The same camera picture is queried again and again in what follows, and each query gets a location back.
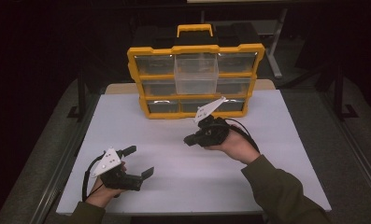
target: gray floor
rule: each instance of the gray floor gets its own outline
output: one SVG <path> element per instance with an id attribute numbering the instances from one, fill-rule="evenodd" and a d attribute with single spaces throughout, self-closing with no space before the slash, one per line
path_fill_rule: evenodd
<path id="1" fill-rule="evenodd" d="M 258 72 L 259 78 L 272 79 L 276 85 L 299 77 L 305 70 L 294 68 L 302 47 L 302 40 L 279 42 L 276 58 L 283 74 L 274 79 L 267 60 L 264 59 Z M 293 117 L 307 155 L 323 185 L 333 210 L 329 213 L 334 223 L 371 223 L 371 188 L 363 169 L 356 160 L 354 146 L 344 133 L 349 129 L 357 145 L 371 164 L 371 109 L 365 103 L 357 86 L 345 79 L 344 104 L 352 105 L 359 118 L 339 121 L 332 112 L 332 90 L 327 93 L 313 89 L 318 76 L 312 77 L 291 90 L 283 90 L 283 98 Z M 93 111 L 98 96 L 89 96 L 89 108 Z M 55 213 L 60 200 L 60 189 L 70 168 L 57 167 L 67 150 L 74 145 L 73 138 L 81 140 L 87 126 L 76 119 L 66 117 L 72 106 L 77 105 L 77 83 L 72 83 L 57 105 L 44 132 L 37 142 L 33 154 L 24 167 L 18 182 L 7 198 L 0 214 L 0 223 L 62 223 L 64 216 Z M 66 159 L 71 167 L 76 157 Z M 51 181 L 61 174 L 63 182 Z M 49 185 L 56 184 L 58 189 Z M 50 210 L 36 213 L 41 200 L 52 204 Z M 106 216 L 103 223 L 130 223 L 130 217 Z"/>

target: dark background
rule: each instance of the dark background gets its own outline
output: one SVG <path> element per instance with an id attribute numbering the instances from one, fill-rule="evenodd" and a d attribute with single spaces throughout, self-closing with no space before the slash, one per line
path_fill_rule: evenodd
<path id="1" fill-rule="evenodd" d="M 271 19 L 279 7 L 266 11 L 207 10 L 206 20 Z M 125 53 L 137 26 L 199 20 L 197 10 L 68 10 L 66 3 L 50 0 L 0 1 L 0 208 L 79 73 L 97 93 L 109 83 L 131 82 Z M 281 38 L 295 37 L 306 40 L 297 66 L 313 69 L 337 59 L 371 105 L 371 2 L 290 6 Z"/>

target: carrying handle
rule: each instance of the carrying handle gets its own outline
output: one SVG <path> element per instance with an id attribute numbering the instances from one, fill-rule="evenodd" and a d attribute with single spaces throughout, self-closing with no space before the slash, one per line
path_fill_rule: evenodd
<path id="1" fill-rule="evenodd" d="M 212 36 L 211 24 L 188 24 L 188 25 L 179 25 L 177 29 L 177 37 L 182 31 L 209 31 Z"/>

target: black cable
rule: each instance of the black cable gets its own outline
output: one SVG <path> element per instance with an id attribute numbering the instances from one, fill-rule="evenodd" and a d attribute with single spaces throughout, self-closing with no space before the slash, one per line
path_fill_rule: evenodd
<path id="1" fill-rule="evenodd" d="M 101 184 L 97 189 L 93 190 L 92 192 L 90 192 L 90 194 L 88 196 L 86 196 L 86 199 L 85 201 L 92 195 L 94 194 L 96 191 L 98 191 L 101 187 L 103 187 L 104 184 Z"/>
<path id="2" fill-rule="evenodd" d="M 239 124 L 239 125 L 244 129 L 244 131 L 246 131 L 246 133 L 247 133 L 249 136 L 251 136 L 251 134 L 249 133 L 249 130 L 247 130 L 247 128 L 244 127 L 244 125 L 243 125 L 242 123 L 240 123 L 239 121 L 237 121 L 237 120 L 235 120 L 235 119 L 228 119 L 228 120 L 234 121 L 234 122 L 236 122 L 237 124 Z"/>
<path id="3" fill-rule="evenodd" d="M 82 186 L 82 201 L 85 202 L 86 199 L 90 196 L 87 196 L 87 184 L 89 183 L 89 177 L 90 177 L 90 170 L 92 170 L 92 167 L 93 165 L 103 159 L 104 155 L 106 154 L 106 152 L 104 152 L 103 155 L 95 158 L 94 161 L 92 161 L 92 163 L 90 164 L 89 168 L 87 169 L 87 171 L 85 172 L 85 176 L 83 177 L 83 186 Z"/>

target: person's arm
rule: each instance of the person's arm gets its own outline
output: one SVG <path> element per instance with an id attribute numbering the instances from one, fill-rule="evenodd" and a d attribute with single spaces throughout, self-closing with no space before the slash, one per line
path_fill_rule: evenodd
<path id="1" fill-rule="evenodd" d="M 273 223 L 330 223 L 325 211 L 304 195 L 297 178 L 276 169 L 239 133 L 231 130 L 221 145 L 206 149 L 220 150 L 247 165 L 242 173 L 251 184 L 256 203 Z"/>
<path id="2" fill-rule="evenodd" d="M 124 192 L 124 189 L 108 189 L 104 186 L 100 177 L 95 180 L 91 194 L 86 201 L 79 202 L 77 208 L 67 220 L 67 224 L 97 224 L 101 223 L 106 213 L 106 206 L 118 194 Z"/>

